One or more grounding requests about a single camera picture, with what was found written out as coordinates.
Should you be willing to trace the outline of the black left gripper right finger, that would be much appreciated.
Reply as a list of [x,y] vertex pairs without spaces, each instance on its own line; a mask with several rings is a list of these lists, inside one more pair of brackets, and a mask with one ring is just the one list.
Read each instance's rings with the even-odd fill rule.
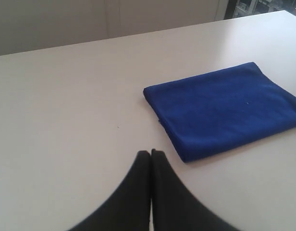
[[151,150],[151,199],[156,231],[236,231],[181,182],[163,151]]

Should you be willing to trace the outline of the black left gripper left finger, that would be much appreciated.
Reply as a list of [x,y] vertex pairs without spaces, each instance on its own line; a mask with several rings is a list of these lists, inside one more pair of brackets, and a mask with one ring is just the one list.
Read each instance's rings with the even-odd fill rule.
[[150,153],[140,151],[113,194],[72,231],[148,231]]

